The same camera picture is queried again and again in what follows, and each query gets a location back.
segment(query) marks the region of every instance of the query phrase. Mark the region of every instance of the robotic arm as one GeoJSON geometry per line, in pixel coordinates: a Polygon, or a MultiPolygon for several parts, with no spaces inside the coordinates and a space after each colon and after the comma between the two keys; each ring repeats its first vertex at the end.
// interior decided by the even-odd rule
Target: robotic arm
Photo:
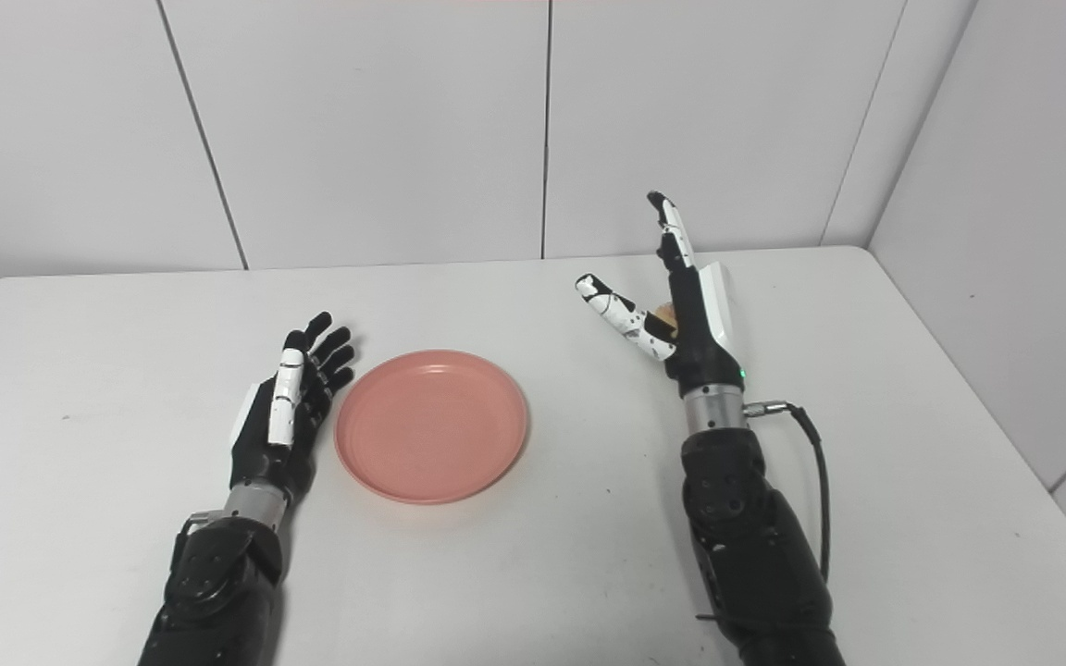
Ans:
{"type": "Polygon", "coordinates": [[[845,666],[829,630],[828,498],[820,438],[804,409],[782,402],[744,405],[745,374],[733,355],[733,329],[722,264],[698,270],[681,215],[649,193],[660,215],[657,256],[669,274],[677,327],[635,308],[593,275],[579,294],[623,337],[664,362],[676,380],[690,437],[681,445],[681,501],[690,518],[711,619],[745,666],[845,666]],[[809,435],[822,477],[822,562],[812,556],[796,516],[768,484],[748,417],[788,411],[809,435]]]}
{"type": "Polygon", "coordinates": [[[314,476],[314,434],[352,381],[351,332],[322,312],[287,337],[277,374],[249,389],[233,435],[228,501],[175,537],[164,605],[139,666],[255,666],[284,573],[278,529],[314,476]]]}

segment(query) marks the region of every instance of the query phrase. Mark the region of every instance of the small brown object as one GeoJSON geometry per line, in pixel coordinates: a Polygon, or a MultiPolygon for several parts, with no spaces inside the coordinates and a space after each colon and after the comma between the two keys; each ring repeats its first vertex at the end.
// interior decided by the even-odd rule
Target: small brown object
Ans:
{"type": "Polygon", "coordinates": [[[656,308],[652,312],[657,316],[664,320],[665,324],[668,324],[673,328],[677,328],[677,312],[673,309],[673,304],[664,304],[663,306],[656,308]]]}

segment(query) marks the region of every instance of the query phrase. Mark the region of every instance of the white finger segment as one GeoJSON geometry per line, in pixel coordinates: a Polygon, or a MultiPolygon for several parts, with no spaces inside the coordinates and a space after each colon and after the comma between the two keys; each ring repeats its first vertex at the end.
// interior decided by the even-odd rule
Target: white finger segment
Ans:
{"type": "Polygon", "coordinates": [[[663,204],[661,212],[664,213],[664,227],[661,228],[661,233],[667,233],[677,240],[677,247],[681,251],[681,261],[689,269],[693,265],[693,246],[690,245],[690,235],[685,233],[684,224],[681,223],[681,211],[678,211],[667,197],[661,204],[663,204]]]}
{"type": "Polygon", "coordinates": [[[274,400],[270,404],[270,445],[292,446],[295,443],[295,408],[304,380],[304,353],[282,350],[278,375],[274,379],[274,400]]]}
{"type": "Polygon", "coordinates": [[[664,360],[677,352],[677,346],[672,342],[657,338],[644,329],[644,322],[648,321],[646,311],[627,307],[626,300],[614,292],[601,291],[593,275],[581,277],[575,283],[575,290],[612,328],[618,330],[627,341],[633,342],[643,353],[657,360],[664,360]]]}

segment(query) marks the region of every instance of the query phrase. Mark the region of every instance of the black forearm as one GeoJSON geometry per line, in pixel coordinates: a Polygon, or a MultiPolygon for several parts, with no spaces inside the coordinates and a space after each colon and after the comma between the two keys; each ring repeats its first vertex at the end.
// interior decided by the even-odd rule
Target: black forearm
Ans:
{"type": "Polygon", "coordinates": [[[259,522],[222,518],[180,534],[139,666],[255,666],[280,578],[278,536],[259,522]]]}
{"type": "Polygon", "coordinates": [[[782,494],[764,480],[746,427],[685,439],[683,501],[718,628],[746,666],[843,666],[833,602],[782,494]]]}

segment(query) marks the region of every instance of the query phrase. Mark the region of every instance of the white table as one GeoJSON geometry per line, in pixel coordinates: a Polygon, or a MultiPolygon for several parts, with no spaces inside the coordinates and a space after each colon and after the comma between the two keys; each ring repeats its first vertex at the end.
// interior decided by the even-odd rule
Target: white table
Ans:
{"type": "MultiPolygon", "coordinates": [[[[870,255],[718,258],[747,396],[824,434],[846,661],[1066,663],[1066,520],[870,255]]],[[[224,501],[245,389],[322,308],[361,374],[429,347],[499,363],[532,429],[485,493],[407,506],[356,484],[325,426],[277,665],[737,663],[693,619],[676,388],[577,298],[588,270],[667,299],[653,257],[0,281],[0,665],[136,661],[175,531],[224,501]]],[[[769,475],[817,548],[808,444],[774,419],[754,423],[769,475]]]]}

